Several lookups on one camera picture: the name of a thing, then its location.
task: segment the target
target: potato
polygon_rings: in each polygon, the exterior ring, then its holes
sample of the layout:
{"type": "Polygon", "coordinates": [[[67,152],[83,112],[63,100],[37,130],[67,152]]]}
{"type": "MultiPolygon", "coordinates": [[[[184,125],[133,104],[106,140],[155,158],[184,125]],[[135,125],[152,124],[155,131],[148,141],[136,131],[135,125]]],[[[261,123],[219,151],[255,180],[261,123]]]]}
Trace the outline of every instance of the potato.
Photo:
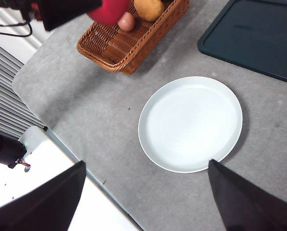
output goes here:
{"type": "Polygon", "coordinates": [[[155,21],[164,11],[161,0],[134,0],[134,4],[139,17],[149,22],[155,21]]]}

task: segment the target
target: gray countertop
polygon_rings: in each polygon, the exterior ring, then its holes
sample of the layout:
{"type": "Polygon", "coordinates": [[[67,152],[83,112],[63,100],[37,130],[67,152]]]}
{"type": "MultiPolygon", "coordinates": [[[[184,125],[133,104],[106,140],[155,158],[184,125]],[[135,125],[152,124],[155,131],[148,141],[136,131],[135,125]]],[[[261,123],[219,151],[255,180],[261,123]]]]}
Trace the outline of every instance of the gray countertop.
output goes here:
{"type": "Polygon", "coordinates": [[[76,50],[83,15],[58,28],[17,74],[13,89],[106,190],[149,231],[222,231],[207,170],[178,174],[153,164],[137,135],[140,112],[164,84],[206,76],[226,84],[243,129],[223,164],[287,201],[287,83],[201,54],[197,41],[227,0],[190,8],[133,75],[109,73],[76,50]]]}

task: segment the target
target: white wall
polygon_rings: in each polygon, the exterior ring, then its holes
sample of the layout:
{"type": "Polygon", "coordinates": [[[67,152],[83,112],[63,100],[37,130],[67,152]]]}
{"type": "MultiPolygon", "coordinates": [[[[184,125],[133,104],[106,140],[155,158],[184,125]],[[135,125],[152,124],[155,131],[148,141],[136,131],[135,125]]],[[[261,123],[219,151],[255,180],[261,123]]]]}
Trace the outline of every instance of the white wall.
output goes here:
{"type": "MultiPolygon", "coordinates": [[[[19,22],[23,22],[19,11],[0,8],[0,24],[16,24],[19,22]]],[[[32,21],[31,26],[33,34],[27,38],[0,35],[0,46],[24,64],[52,33],[45,31],[42,22],[32,21]]],[[[0,27],[0,32],[24,35],[29,33],[29,27],[0,27]]]]}

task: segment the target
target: brown basket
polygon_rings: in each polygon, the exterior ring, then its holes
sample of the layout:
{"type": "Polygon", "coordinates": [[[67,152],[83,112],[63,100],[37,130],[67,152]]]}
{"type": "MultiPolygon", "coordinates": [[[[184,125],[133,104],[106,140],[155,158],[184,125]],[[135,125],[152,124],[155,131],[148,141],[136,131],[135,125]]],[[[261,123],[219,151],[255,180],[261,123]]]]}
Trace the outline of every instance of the brown basket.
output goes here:
{"type": "Polygon", "coordinates": [[[118,25],[93,23],[77,43],[79,53],[108,71],[132,74],[149,52],[186,12],[189,0],[164,2],[165,11],[155,22],[141,19],[131,1],[128,11],[135,16],[136,27],[122,31],[118,25]]]}

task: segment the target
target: red apple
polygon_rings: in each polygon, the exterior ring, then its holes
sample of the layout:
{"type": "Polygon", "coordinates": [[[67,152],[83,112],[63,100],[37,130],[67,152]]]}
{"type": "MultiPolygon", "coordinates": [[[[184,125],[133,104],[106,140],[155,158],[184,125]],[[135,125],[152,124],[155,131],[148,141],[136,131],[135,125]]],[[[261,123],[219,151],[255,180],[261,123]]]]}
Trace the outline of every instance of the red apple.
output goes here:
{"type": "Polygon", "coordinates": [[[87,13],[95,22],[105,26],[116,24],[129,6],[130,0],[102,0],[102,6],[87,13]]]}

